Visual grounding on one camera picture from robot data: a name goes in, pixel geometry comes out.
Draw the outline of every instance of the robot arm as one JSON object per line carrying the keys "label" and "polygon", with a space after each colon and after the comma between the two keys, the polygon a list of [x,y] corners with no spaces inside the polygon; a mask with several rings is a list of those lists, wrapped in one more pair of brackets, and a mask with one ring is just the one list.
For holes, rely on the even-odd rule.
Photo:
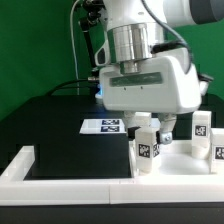
{"label": "robot arm", "polygon": [[[100,83],[105,107],[162,114],[160,140],[170,143],[176,114],[197,110],[204,89],[186,42],[167,27],[221,20],[224,1],[87,1],[103,3],[106,10],[103,17],[106,44],[99,52],[109,56],[97,63],[104,66],[100,70]],[[164,29],[178,40],[166,43]]]}

